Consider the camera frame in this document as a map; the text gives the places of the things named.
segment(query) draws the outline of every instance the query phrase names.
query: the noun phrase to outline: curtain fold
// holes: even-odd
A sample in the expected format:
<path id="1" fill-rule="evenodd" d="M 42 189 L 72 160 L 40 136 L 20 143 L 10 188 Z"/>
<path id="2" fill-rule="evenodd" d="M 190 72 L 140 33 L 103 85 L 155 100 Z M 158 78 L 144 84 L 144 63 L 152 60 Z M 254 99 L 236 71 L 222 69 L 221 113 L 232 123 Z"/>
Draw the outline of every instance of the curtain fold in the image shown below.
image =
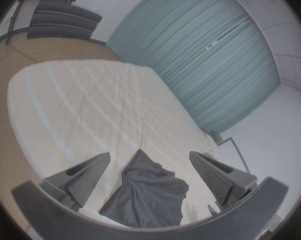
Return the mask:
<path id="1" fill-rule="evenodd" d="M 208 131 L 241 121 L 280 84 L 264 37 L 234 0 L 142 0 L 106 46 L 153 68 Z"/>

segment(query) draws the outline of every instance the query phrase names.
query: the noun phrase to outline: tiled floor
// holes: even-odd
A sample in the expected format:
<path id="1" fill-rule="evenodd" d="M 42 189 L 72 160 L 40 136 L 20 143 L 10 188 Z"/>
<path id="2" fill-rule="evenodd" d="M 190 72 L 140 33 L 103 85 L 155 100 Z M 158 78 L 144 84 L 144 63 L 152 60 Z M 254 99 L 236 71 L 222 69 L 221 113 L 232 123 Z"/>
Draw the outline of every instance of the tiled floor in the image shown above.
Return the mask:
<path id="1" fill-rule="evenodd" d="M 22 68 L 37 62 L 66 59 L 105 59 L 119 61 L 103 45 L 70 38 L 28 39 L 22 33 L 0 42 L 0 202 L 22 229 L 28 222 L 17 208 L 10 190 L 31 179 L 35 183 L 39 176 L 26 160 L 9 122 L 7 109 L 7 87 L 9 80 Z"/>

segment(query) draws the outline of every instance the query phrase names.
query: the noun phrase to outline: folded cloth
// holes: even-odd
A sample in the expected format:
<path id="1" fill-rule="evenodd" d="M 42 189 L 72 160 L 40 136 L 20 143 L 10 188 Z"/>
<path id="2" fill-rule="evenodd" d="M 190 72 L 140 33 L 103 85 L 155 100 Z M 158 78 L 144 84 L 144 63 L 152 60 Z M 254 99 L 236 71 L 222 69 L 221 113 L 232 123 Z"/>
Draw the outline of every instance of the folded cloth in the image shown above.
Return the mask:
<path id="1" fill-rule="evenodd" d="M 180 225 L 181 205 L 189 189 L 138 150 L 122 172 L 122 185 L 99 211 L 122 225 L 133 228 L 158 228 Z"/>

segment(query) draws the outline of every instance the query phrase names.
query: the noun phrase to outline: mattress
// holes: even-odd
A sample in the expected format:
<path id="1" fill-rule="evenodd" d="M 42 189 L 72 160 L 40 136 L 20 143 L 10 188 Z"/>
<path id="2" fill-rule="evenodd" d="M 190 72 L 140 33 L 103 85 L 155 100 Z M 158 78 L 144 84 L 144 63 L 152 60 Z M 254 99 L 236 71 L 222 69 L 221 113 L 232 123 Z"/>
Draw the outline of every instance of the mattress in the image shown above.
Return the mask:
<path id="1" fill-rule="evenodd" d="M 35 64 L 10 80 L 8 110 L 41 178 L 110 152 L 109 166 L 79 210 L 86 216 L 117 225 L 98 212 L 138 149 L 189 185 L 181 225 L 210 217 L 208 205 L 220 211 L 188 159 L 192 150 L 212 153 L 210 140 L 151 68 L 106 60 Z"/>

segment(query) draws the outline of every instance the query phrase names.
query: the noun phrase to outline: striped bed sheet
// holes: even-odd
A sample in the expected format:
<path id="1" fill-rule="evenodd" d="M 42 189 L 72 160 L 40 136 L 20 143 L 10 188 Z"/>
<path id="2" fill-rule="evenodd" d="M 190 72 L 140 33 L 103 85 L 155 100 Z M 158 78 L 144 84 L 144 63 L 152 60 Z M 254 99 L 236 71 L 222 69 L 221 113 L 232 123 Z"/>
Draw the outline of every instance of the striped bed sheet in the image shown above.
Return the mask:
<path id="1" fill-rule="evenodd" d="M 210 140 L 151 68 L 93 59 L 39 63 L 11 79 L 7 99 L 16 138 L 41 178 L 110 152 L 80 213 L 118 225 L 98 211 L 138 149 L 189 185 L 182 225 L 210 217 L 208 205 L 220 211 L 188 159 L 191 150 L 212 153 Z"/>

